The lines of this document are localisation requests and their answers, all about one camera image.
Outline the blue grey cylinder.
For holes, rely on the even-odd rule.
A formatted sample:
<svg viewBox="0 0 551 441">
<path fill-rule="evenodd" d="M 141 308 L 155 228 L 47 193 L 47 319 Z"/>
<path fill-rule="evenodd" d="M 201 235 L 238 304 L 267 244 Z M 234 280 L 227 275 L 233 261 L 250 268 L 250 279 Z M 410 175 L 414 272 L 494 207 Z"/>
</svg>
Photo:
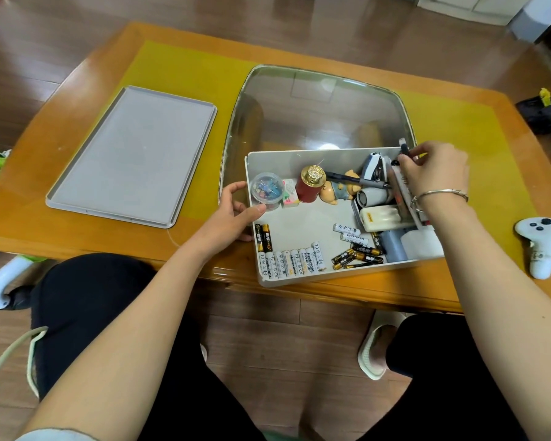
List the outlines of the blue grey cylinder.
<svg viewBox="0 0 551 441">
<path fill-rule="evenodd" d="M 387 263 L 397 263 L 408 260 L 408 256 L 401 242 L 401 237 L 404 234 L 404 229 L 385 230 L 380 232 L 379 238 Z"/>
</svg>

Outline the long white red printed box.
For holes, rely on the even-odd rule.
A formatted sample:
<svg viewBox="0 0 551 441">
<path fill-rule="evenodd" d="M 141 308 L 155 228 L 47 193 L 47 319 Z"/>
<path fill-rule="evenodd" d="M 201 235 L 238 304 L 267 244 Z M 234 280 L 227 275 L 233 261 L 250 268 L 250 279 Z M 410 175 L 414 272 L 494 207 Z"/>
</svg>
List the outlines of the long white red printed box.
<svg viewBox="0 0 551 441">
<path fill-rule="evenodd" d="M 417 211 L 412 206 L 412 194 L 408 188 L 407 180 L 402 174 L 397 161 L 390 162 L 387 166 L 388 183 L 391 187 L 398 214 L 403 224 L 416 226 L 417 229 L 432 229 L 431 223 L 425 213 Z"/>
</svg>

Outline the red jar with gold lid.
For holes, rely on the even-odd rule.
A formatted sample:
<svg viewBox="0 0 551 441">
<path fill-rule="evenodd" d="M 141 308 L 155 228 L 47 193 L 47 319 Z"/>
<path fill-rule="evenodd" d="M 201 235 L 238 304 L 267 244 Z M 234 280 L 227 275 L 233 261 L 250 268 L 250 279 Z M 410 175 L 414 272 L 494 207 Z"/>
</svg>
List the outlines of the red jar with gold lid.
<svg viewBox="0 0 551 441">
<path fill-rule="evenodd" d="M 312 203 L 319 196 L 327 176 L 323 168 L 312 164 L 304 167 L 295 184 L 297 197 L 301 203 Z"/>
</svg>

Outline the black pen with clip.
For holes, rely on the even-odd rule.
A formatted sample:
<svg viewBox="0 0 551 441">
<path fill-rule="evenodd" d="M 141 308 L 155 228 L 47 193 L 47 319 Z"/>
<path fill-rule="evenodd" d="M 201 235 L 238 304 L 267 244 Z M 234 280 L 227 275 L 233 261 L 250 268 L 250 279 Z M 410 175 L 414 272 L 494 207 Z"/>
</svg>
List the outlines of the black pen with clip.
<svg viewBox="0 0 551 441">
<path fill-rule="evenodd" d="M 408 156 L 410 159 L 412 159 L 414 161 L 418 161 L 421 158 L 420 155 L 412 155 L 411 154 L 411 150 L 408 147 L 408 144 L 407 144 L 407 141 L 406 141 L 405 138 L 400 138 L 398 140 L 398 144 L 399 144 L 399 147 L 400 147 L 400 154 Z"/>
</svg>

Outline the person's left forearm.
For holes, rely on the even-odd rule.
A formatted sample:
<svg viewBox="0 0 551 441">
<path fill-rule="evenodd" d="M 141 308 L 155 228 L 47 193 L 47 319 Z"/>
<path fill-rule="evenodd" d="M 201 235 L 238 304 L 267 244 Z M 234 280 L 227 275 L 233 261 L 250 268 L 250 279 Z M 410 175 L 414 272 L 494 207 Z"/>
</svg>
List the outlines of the person's left forearm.
<svg viewBox="0 0 551 441">
<path fill-rule="evenodd" d="M 146 422 L 194 282 L 210 259 L 190 238 L 143 292 L 64 372 L 16 441 L 71 430 L 136 441 Z"/>
</svg>

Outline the small toy figurine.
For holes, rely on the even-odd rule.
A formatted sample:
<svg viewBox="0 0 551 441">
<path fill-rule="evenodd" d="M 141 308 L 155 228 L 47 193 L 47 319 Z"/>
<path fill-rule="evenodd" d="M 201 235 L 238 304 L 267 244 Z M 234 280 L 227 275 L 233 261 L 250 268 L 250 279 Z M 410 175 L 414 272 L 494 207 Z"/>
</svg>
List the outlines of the small toy figurine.
<svg viewBox="0 0 551 441">
<path fill-rule="evenodd" d="M 353 177 L 359 176 L 353 170 L 345 172 L 345 175 Z M 361 189 L 362 187 L 360 185 L 327 180 L 319 194 L 319 198 L 327 204 L 336 205 L 338 200 L 353 200 L 355 194 Z"/>
</svg>

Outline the pink yellow eraser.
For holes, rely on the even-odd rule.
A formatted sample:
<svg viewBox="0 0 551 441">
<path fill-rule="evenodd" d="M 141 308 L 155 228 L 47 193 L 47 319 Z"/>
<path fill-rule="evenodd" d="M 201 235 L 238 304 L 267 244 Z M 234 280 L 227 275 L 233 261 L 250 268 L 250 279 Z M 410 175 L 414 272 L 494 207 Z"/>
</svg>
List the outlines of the pink yellow eraser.
<svg viewBox="0 0 551 441">
<path fill-rule="evenodd" d="M 296 191 L 296 181 L 294 179 L 283 179 L 283 185 L 282 208 L 297 207 L 300 204 L 300 200 Z"/>
</svg>

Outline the person's right hand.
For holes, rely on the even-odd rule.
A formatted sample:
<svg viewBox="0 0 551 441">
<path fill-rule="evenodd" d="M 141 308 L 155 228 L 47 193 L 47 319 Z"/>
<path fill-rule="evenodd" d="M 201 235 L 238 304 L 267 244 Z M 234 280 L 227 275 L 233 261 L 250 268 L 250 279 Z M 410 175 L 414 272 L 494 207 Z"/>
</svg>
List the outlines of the person's right hand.
<svg viewBox="0 0 551 441">
<path fill-rule="evenodd" d="M 417 163 L 417 179 L 407 179 L 413 196 L 421 197 L 432 191 L 458 191 L 468 193 L 468 155 L 450 143 L 430 140 L 411 150 L 412 155 L 420 155 Z M 410 159 L 400 154 L 398 159 Z"/>
</svg>

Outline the white game controller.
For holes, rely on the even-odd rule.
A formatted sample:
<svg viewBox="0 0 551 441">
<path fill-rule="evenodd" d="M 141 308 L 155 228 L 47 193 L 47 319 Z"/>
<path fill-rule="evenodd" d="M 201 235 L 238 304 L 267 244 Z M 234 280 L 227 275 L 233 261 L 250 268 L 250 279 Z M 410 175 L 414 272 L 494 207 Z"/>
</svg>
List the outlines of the white game controller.
<svg viewBox="0 0 551 441">
<path fill-rule="evenodd" d="M 514 225 L 515 232 L 529 241 L 529 273 L 537 280 L 551 276 L 551 218 L 530 217 Z"/>
</svg>

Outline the wooden table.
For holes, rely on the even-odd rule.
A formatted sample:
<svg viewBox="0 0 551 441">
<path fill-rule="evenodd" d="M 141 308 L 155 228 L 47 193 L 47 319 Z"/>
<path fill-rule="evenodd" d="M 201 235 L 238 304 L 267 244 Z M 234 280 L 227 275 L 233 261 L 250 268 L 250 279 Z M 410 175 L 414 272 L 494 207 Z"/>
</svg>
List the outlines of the wooden table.
<svg viewBox="0 0 551 441">
<path fill-rule="evenodd" d="M 498 244 L 523 264 L 512 227 L 528 215 L 551 217 L 551 163 L 507 96 L 138 22 L 92 52 L 17 141 L 0 170 L 0 251 L 59 260 L 121 253 L 161 267 L 217 208 L 229 113 L 244 79 L 260 63 L 348 76 L 398 92 L 418 140 L 447 141 L 469 153 L 470 204 Z M 45 203 L 105 108 L 128 84 L 198 94 L 219 109 L 193 178 L 195 187 L 211 187 L 210 198 L 197 203 L 188 194 L 170 229 L 64 212 Z"/>
</svg>

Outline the white rectangular storage box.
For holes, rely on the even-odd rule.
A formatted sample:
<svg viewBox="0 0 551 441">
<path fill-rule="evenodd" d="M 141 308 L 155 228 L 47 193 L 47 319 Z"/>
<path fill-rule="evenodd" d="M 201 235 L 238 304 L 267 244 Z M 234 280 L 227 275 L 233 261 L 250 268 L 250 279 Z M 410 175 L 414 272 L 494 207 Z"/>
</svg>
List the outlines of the white rectangular storage box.
<svg viewBox="0 0 551 441">
<path fill-rule="evenodd" d="M 282 179 L 297 179 L 301 170 L 309 165 L 316 164 L 324 171 L 330 171 L 344 175 L 353 170 L 359 176 L 363 164 L 371 153 L 380 153 L 391 158 L 394 162 L 400 154 L 400 147 L 393 148 L 356 148 L 337 150 L 282 150 L 271 152 L 251 152 L 245 157 L 246 175 L 248 181 L 249 198 L 253 205 L 258 204 L 251 198 L 250 183 L 259 173 L 272 172 Z M 396 205 L 391 187 L 388 189 L 389 199 L 385 205 Z M 270 228 L 272 243 L 286 245 L 287 247 L 306 247 L 315 240 L 323 241 L 326 258 L 331 259 L 342 252 L 351 249 L 351 242 L 341 240 L 341 233 L 335 232 L 333 226 L 336 223 L 345 224 L 360 229 L 360 237 L 369 240 L 369 247 L 375 247 L 383 251 L 382 265 L 360 267 L 355 269 L 343 269 L 343 266 L 332 264 L 332 273 L 323 276 L 308 277 L 301 281 L 323 281 L 325 279 L 337 279 L 344 276 L 361 274 L 373 274 L 385 270 L 402 269 L 414 266 L 421 260 L 407 260 L 404 262 L 387 263 L 385 253 L 379 238 L 380 232 L 366 232 L 359 218 L 360 208 L 355 198 L 353 200 L 338 200 L 336 205 L 323 202 L 319 196 L 312 203 L 301 203 L 297 207 L 279 208 L 266 212 L 254 224 L 267 224 Z M 265 278 L 267 273 L 260 264 L 258 251 L 257 271 L 260 284 L 266 288 L 285 286 L 301 281 L 276 281 L 271 282 Z"/>
</svg>

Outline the row of white batteries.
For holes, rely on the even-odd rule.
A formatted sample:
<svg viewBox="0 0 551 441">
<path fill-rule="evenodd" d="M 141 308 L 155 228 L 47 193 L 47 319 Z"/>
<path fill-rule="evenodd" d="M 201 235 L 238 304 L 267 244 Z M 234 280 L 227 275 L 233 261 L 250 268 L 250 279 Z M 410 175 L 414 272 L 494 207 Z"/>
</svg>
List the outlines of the row of white batteries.
<svg viewBox="0 0 551 441">
<path fill-rule="evenodd" d="M 264 250 L 267 271 L 264 276 L 271 282 L 282 282 L 332 273 L 332 262 L 325 257 L 324 249 L 324 243 L 320 240 L 296 248 L 272 243 L 271 249 Z"/>
</svg>

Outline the plain white box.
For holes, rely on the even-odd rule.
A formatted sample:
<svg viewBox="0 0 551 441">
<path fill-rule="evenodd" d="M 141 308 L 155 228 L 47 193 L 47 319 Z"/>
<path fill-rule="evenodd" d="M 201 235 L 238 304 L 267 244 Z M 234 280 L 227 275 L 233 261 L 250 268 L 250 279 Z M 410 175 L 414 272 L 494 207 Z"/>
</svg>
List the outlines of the plain white box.
<svg viewBox="0 0 551 441">
<path fill-rule="evenodd" d="M 433 228 L 410 230 L 400 237 L 409 260 L 443 258 L 444 251 Z"/>
</svg>

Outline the black shorts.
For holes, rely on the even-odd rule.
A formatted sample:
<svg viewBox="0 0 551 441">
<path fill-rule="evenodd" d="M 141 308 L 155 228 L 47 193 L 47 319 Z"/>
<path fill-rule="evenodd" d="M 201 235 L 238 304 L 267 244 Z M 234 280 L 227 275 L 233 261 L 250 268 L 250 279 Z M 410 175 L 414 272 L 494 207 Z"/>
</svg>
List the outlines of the black shorts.
<svg viewBox="0 0 551 441">
<path fill-rule="evenodd" d="M 32 290 L 32 325 L 47 326 L 35 351 L 40 399 L 88 345 L 147 287 L 147 264 L 89 254 L 51 268 Z M 97 355 L 88 382 L 96 397 L 72 392 L 63 417 L 17 441 L 299 441 L 262 432 L 203 359 L 195 321 L 185 316 L 161 384 L 151 399 L 98 385 L 117 349 Z M 463 316 L 405 318 L 385 353 L 388 369 L 411 378 L 397 403 L 357 441 L 528 441 L 482 360 Z"/>
</svg>

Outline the clear round push pin container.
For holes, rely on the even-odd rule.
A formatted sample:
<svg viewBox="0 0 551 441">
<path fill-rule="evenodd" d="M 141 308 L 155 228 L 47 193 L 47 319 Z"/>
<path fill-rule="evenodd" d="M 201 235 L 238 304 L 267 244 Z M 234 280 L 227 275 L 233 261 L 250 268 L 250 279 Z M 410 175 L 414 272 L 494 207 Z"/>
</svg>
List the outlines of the clear round push pin container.
<svg viewBox="0 0 551 441">
<path fill-rule="evenodd" d="M 266 211 L 279 208 L 284 195 L 284 182 L 272 172 L 263 172 L 255 176 L 250 183 L 251 198 L 256 203 L 264 204 Z"/>
</svg>

